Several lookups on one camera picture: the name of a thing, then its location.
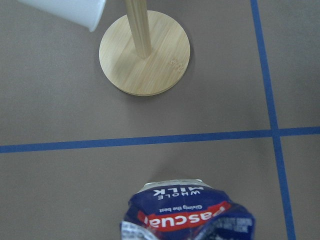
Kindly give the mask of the blue milk carton green cap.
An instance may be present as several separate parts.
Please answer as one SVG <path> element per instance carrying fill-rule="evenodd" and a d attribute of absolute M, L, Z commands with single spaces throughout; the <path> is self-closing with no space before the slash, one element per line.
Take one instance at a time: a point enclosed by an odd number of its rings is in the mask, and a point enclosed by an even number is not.
<path fill-rule="evenodd" d="M 151 182 L 128 202 L 123 240 L 252 240 L 255 218 L 200 179 Z"/>

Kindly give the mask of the wooden cup tree stand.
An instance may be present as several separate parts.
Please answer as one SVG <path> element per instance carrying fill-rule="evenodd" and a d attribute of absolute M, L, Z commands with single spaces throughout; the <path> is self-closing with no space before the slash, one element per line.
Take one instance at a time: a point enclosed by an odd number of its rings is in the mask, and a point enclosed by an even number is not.
<path fill-rule="evenodd" d="M 125 1 L 126 15 L 104 33 L 99 63 L 119 90 L 153 96 L 176 85 L 188 67 L 191 47 L 183 27 L 172 17 L 147 9 L 145 0 Z"/>

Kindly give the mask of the white plastic cup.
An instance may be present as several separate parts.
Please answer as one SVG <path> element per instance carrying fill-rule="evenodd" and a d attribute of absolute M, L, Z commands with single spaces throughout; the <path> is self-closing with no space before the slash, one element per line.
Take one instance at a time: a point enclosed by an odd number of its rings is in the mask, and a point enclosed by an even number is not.
<path fill-rule="evenodd" d="M 21 0 L 21 3 L 66 19 L 94 32 L 106 0 Z"/>

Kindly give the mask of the brown paper table cover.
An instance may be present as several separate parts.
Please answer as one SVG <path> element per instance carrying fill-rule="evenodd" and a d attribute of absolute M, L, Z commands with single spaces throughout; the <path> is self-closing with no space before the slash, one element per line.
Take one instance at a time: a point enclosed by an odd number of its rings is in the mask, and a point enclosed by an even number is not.
<path fill-rule="evenodd" d="M 257 240 L 320 237 L 320 3 L 150 0 L 190 41 L 155 96 L 114 87 L 96 31 L 0 3 L 0 237 L 118 240 L 149 182 L 201 179 L 245 206 Z"/>

